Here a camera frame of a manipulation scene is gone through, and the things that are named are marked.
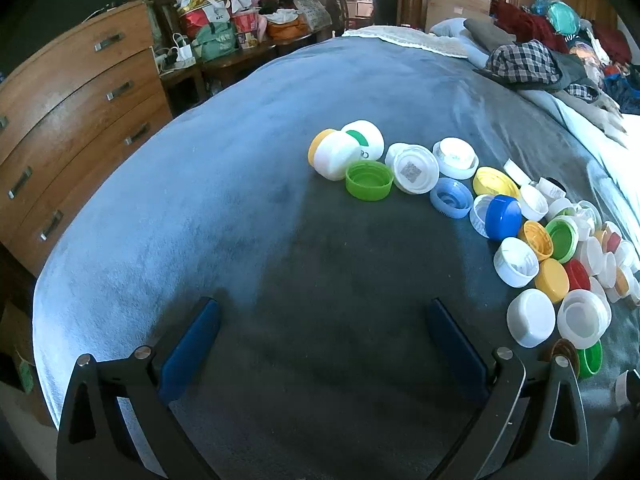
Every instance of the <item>drawer handle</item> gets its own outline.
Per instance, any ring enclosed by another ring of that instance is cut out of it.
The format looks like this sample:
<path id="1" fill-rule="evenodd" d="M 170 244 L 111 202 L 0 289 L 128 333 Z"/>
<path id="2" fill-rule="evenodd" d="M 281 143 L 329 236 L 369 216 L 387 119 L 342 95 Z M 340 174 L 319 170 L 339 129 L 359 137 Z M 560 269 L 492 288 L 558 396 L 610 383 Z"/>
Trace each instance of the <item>drawer handle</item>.
<path id="1" fill-rule="evenodd" d="M 145 123 L 135 134 L 124 139 L 124 143 L 127 146 L 130 146 L 131 144 L 136 142 L 140 137 L 146 134 L 148 131 L 149 131 L 149 123 Z"/>
<path id="2" fill-rule="evenodd" d="M 124 94 L 124 92 L 129 90 L 129 88 L 133 88 L 133 81 L 131 79 L 126 83 L 118 86 L 116 89 L 111 90 L 111 92 L 107 94 L 107 101 L 113 101 L 116 97 Z"/>
<path id="3" fill-rule="evenodd" d="M 22 172 L 20 178 L 18 179 L 18 182 L 16 182 L 14 186 L 7 192 L 7 195 L 9 195 L 9 198 L 11 200 L 15 198 L 15 196 L 18 194 L 18 191 L 20 191 L 20 188 L 24 186 L 24 184 L 27 182 L 27 180 L 32 174 L 33 174 L 33 171 L 29 166 L 27 166 L 25 170 Z"/>
<path id="4" fill-rule="evenodd" d="M 49 235 L 53 232 L 53 230 L 60 225 L 60 221 L 62 220 L 63 216 L 64 215 L 62 214 L 62 211 L 60 211 L 60 209 L 53 213 L 51 222 L 49 222 L 49 225 L 46 226 L 40 233 L 40 239 L 43 242 L 46 242 L 47 238 L 49 238 Z"/>
<path id="5" fill-rule="evenodd" d="M 107 48 L 109 45 L 117 43 L 118 41 L 124 38 L 124 34 L 122 32 L 118 32 L 113 36 L 109 36 L 108 38 L 102 40 L 100 43 L 96 43 L 94 45 L 94 49 L 96 52 L 100 52 L 102 49 Z"/>

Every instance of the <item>blue gripper pad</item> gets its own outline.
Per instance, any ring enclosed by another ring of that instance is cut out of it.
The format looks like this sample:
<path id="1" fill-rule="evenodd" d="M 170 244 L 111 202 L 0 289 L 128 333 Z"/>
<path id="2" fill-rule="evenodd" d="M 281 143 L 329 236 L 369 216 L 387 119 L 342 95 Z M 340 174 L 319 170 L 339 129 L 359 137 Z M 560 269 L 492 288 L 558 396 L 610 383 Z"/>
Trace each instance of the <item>blue gripper pad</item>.
<path id="1" fill-rule="evenodd" d="M 220 307 L 209 300 L 162 366 L 158 397 L 168 405 L 184 393 L 220 330 Z"/>
<path id="2" fill-rule="evenodd" d="M 484 406 L 490 394 L 486 366 L 440 300 L 431 301 L 427 307 L 427 328 L 432 341 L 445 355 L 465 397 Z"/>

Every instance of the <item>qr code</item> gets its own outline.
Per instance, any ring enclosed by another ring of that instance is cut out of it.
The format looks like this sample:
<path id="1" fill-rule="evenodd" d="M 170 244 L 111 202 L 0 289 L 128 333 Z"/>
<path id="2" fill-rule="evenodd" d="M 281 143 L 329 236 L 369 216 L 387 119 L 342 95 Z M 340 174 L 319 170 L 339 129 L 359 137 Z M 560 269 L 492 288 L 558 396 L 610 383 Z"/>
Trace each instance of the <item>qr code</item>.
<path id="1" fill-rule="evenodd" d="M 418 168 L 414 163 L 409 162 L 404 168 L 402 168 L 402 171 L 400 173 L 403 174 L 406 179 L 413 184 L 422 173 L 422 170 Z"/>

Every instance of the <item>gray blanket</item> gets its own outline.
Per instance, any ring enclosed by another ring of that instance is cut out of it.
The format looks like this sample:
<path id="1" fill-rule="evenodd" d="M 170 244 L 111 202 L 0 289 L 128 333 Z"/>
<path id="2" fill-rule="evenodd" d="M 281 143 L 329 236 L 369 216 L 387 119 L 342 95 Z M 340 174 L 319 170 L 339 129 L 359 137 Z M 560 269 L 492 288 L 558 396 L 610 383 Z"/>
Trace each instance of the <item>gray blanket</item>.
<path id="1" fill-rule="evenodd" d="M 60 239 L 33 317 L 54 420 L 81 353 L 127 356 L 212 296 L 222 329 L 172 409 L 222 478 L 425 478 L 472 413 L 428 336 L 428 301 L 461 310 L 525 362 L 541 348 L 510 337 L 505 312 L 520 290 L 501 282 L 496 244 L 468 219 L 396 188 L 360 202 L 309 167 L 315 134 L 357 119 L 387 146 L 466 139 L 482 166 L 512 158 L 606 219 L 625 202 L 564 128 L 464 59 L 363 38 L 299 50 L 164 127 Z M 580 382 L 592 476 L 634 428 L 613 415 L 610 385 L 639 365 L 638 313 L 612 309 L 604 366 Z"/>

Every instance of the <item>chest of drawers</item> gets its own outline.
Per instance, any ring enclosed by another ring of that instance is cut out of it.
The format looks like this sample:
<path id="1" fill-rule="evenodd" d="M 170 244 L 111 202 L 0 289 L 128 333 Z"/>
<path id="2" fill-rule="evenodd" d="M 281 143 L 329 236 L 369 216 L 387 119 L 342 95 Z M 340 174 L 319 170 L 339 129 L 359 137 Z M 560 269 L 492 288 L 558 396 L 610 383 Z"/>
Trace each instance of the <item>chest of drawers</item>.
<path id="1" fill-rule="evenodd" d="M 0 85 L 0 242 L 37 276 L 66 226 L 172 116 L 143 2 L 82 23 Z"/>

